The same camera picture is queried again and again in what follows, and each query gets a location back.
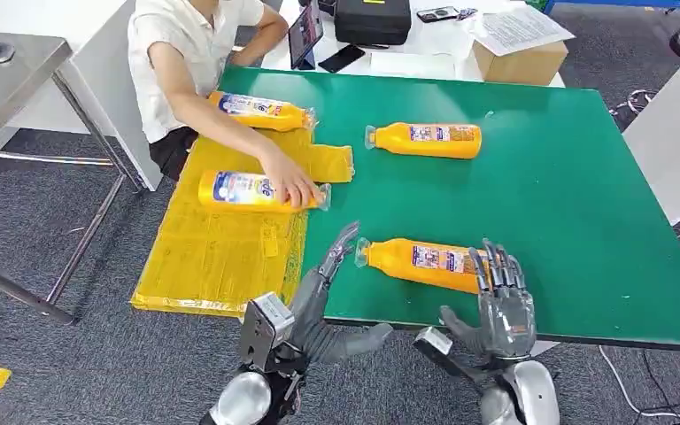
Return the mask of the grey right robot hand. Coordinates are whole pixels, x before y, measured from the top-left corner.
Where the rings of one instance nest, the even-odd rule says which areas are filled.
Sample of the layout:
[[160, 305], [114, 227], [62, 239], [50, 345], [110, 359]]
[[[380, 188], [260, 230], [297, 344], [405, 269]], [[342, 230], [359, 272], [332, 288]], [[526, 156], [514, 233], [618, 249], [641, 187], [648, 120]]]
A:
[[440, 321], [478, 356], [527, 359], [537, 332], [534, 300], [522, 266], [499, 243], [484, 238], [483, 248], [484, 253], [468, 250], [475, 266], [479, 325], [468, 325], [448, 305], [440, 307]]

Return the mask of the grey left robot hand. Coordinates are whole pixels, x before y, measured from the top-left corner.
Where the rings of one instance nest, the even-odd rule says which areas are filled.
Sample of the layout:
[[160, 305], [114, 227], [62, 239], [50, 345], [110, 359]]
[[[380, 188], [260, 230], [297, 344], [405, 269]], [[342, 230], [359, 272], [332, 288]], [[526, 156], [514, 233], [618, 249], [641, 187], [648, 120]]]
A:
[[359, 222], [346, 225], [329, 246], [318, 266], [302, 278], [290, 304], [295, 324], [289, 338], [311, 361], [334, 364], [352, 356], [381, 348], [393, 327], [379, 323], [355, 333], [344, 333], [324, 319], [328, 294], [339, 267], [354, 250], [353, 241], [359, 235]]

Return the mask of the person's right hand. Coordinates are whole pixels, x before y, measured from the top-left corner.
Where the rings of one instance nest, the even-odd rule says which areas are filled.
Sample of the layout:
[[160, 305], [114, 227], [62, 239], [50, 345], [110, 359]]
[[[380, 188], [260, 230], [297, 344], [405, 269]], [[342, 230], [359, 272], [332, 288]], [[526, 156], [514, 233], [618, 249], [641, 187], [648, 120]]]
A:
[[320, 203], [324, 195], [308, 174], [279, 149], [258, 156], [265, 175], [275, 189], [275, 197], [292, 208], [306, 208], [312, 202]]

